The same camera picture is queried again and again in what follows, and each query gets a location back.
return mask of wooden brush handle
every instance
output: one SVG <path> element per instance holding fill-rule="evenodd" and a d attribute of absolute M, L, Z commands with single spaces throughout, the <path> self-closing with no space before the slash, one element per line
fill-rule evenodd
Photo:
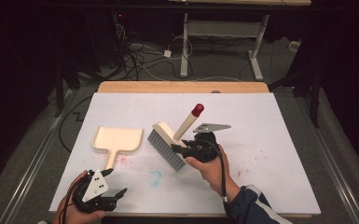
<path fill-rule="evenodd" d="M 197 104 L 196 107 L 191 111 L 191 113 L 187 116 L 185 121 L 179 127 L 178 131 L 173 135 L 173 140 L 178 141 L 183 134 L 187 131 L 187 129 L 196 121 L 196 119 L 200 116 L 200 113 L 203 111 L 204 107 L 202 104 Z"/>

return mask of hand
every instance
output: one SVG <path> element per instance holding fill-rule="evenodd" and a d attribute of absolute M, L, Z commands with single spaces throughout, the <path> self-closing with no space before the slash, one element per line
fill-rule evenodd
<path fill-rule="evenodd" d="M 238 192 L 240 192 L 240 187 L 238 187 L 229 175 L 228 158 L 224 149 L 220 145 L 219 149 L 222 153 L 223 163 L 225 165 L 226 194 L 228 196 L 228 202 L 231 203 Z M 219 157 L 205 163 L 202 163 L 193 157 L 187 157 L 186 162 L 193 168 L 199 170 L 202 178 L 209 183 L 211 189 L 222 196 L 222 167 Z"/>
<path fill-rule="evenodd" d="M 71 187 L 75 184 L 77 180 L 87 175 L 87 171 L 83 171 L 71 184 Z M 68 195 L 62 198 L 60 205 L 58 206 L 56 216 L 54 217 L 53 224 L 62 224 L 62 210 L 65 206 L 65 200 Z M 105 211 L 95 211 L 93 213 L 87 214 L 82 213 L 77 210 L 76 206 L 73 204 L 72 195 L 70 195 L 69 205 L 66 210 L 66 224 L 86 224 L 88 222 L 92 222 L 94 220 L 100 219 L 106 215 Z"/>

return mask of sleeve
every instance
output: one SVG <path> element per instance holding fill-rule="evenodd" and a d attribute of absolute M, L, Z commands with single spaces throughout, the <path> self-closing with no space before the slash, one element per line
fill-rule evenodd
<path fill-rule="evenodd" d="M 291 223 L 274 212 L 264 194 L 253 185 L 241 187 L 229 210 L 237 224 Z"/>

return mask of red cap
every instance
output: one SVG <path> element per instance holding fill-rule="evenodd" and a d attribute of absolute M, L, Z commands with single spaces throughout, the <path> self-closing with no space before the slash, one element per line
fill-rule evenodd
<path fill-rule="evenodd" d="M 194 109 L 191 111 L 191 114 L 194 117 L 199 117 L 200 113 L 203 111 L 203 105 L 202 104 L 197 104 L 196 107 L 194 107 Z"/>

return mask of blue stain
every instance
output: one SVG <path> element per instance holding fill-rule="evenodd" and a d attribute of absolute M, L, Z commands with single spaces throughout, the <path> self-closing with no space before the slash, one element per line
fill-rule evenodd
<path fill-rule="evenodd" d="M 147 176 L 147 183 L 151 187 L 157 187 L 159 185 L 159 181 L 161 180 L 162 174 L 160 171 L 151 171 Z"/>

